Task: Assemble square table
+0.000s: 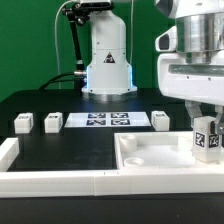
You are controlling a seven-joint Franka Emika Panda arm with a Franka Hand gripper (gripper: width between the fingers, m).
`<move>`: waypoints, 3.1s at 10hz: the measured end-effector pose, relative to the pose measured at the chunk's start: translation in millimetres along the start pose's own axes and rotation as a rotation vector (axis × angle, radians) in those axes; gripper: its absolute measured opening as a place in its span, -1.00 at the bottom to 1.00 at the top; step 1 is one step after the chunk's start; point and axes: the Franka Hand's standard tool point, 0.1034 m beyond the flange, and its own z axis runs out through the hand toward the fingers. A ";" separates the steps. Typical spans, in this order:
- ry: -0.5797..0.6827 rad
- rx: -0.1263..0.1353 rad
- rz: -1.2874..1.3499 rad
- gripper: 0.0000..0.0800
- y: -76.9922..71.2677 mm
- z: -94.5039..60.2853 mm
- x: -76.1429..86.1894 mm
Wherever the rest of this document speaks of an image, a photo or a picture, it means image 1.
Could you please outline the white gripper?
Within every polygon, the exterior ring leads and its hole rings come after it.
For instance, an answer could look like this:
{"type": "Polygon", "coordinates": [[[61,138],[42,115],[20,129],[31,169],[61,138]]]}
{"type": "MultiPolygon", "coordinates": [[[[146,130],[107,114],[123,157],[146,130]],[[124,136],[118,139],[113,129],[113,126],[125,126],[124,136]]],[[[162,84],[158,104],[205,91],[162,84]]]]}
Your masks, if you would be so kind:
{"type": "Polygon", "coordinates": [[[186,64],[178,53],[163,53],[157,60],[157,75],[164,96],[186,100],[191,127],[202,116],[199,102],[212,104],[217,113],[215,133],[224,134],[224,51],[214,53],[210,64],[195,65],[186,64]]]}

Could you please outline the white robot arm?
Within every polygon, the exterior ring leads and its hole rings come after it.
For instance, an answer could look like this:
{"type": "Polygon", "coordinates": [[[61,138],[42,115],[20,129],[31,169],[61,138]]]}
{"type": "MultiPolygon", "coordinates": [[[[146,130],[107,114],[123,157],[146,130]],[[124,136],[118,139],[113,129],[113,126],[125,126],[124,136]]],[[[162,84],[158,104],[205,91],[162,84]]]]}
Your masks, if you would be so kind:
{"type": "MultiPolygon", "coordinates": [[[[109,9],[112,1],[81,4],[90,7],[92,22],[92,61],[83,91],[101,98],[134,91],[125,24],[109,9]]],[[[224,0],[154,0],[154,5],[175,20],[155,40],[161,93],[183,99],[192,122],[201,116],[202,103],[214,105],[212,131],[224,134],[224,0]]]]}

